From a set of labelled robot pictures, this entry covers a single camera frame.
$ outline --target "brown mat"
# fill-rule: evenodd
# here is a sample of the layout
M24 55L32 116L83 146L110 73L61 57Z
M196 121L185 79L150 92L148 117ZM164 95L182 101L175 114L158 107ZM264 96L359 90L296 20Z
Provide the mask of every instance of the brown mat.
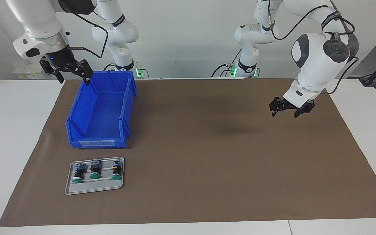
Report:
M65 120L80 81L66 81L0 226L376 217L376 176L328 96L271 117L291 82L138 81L128 149L78 150ZM71 162L114 156L123 188L64 194Z

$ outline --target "white table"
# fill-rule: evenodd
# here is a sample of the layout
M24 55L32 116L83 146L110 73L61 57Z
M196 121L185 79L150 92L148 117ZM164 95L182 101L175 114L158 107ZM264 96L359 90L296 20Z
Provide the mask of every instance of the white table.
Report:
M34 149L62 85L50 81L0 81L0 217ZM343 119L376 173L376 91L344 80L332 95ZM35 226L0 228L0 234L376 234L376 219L298 220L144 225Z

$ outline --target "dark blue container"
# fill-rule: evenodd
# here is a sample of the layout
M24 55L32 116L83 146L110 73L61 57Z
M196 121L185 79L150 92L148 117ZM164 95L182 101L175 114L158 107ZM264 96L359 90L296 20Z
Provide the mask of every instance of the dark blue container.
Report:
M132 72L94 72L89 86L81 83L66 121L70 145L82 149L126 147L136 95Z

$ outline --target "silver tray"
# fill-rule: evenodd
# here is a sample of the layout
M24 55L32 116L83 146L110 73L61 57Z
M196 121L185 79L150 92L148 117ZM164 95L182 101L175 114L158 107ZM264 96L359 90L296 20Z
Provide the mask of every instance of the silver tray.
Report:
M111 190L111 189L119 189L123 186L124 182L124 158L123 157L115 157L115 158L109 158L109 159L99 159L100 162L102 162L102 170L101 175L99 179L91 179L91 162L92 160L86 160L86 161L78 161L78 162L72 162L72 164L69 167L69 175L66 182L65 187L65 194L66 195L73 195L73 194L80 194L80 193L89 193L89 192L98 192L98 191L104 191L104 190ZM113 169L112 164L113 161L121 161L121 180L113 180L111 179ZM73 171L73 168L75 164L77 163L83 163L88 166L88 170L86 174L84 174L84 177L82 178L81 183L73 183L72 179L75 175L75 172Z

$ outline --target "green cap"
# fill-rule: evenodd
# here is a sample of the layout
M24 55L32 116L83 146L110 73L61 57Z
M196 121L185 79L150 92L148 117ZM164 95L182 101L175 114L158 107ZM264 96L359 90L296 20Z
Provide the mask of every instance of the green cap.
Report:
M72 180L73 183L81 183L82 182L82 179L79 179L79 178L75 178Z
M113 179L113 180L121 180L121 176L119 176L119 175L113 175L111 177L111 179Z
M91 179L95 180L95 179L99 179L99 178L100 178L100 175L98 175L97 173L92 173L89 177L90 177Z

